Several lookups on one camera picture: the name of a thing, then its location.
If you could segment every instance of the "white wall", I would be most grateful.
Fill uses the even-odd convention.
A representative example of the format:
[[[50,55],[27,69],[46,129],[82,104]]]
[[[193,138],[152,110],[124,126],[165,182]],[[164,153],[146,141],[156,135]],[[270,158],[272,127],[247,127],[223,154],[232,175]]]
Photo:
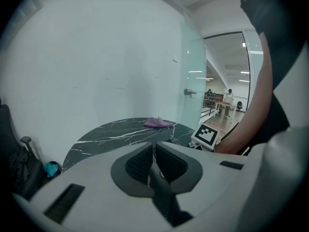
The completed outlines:
[[[224,95],[226,87],[218,79],[206,82],[206,90],[211,89],[212,93]]]
[[[204,37],[254,29],[244,11],[240,0],[214,0],[193,11],[193,19]]]
[[[182,15],[161,0],[42,2],[8,48],[0,95],[17,136],[32,137],[43,161],[62,163],[111,121],[180,122]]]
[[[245,112],[248,103],[249,83],[240,82],[239,80],[235,79],[228,79],[227,89],[225,92],[227,93],[229,89],[232,89],[234,94],[233,104],[237,105],[237,102],[242,102],[243,109],[241,110]]]

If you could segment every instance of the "black marble table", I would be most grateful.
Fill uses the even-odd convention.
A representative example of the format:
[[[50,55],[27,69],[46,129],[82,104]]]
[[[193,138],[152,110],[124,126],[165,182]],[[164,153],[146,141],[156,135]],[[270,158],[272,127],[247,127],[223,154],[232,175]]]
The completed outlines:
[[[187,146],[191,142],[193,129],[170,122],[170,128],[150,128],[143,124],[147,118],[128,118],[99,126],[79,139],[69,150],[62,164],[62,171],[93,155],[116,150],[140,142],[165,142]]]

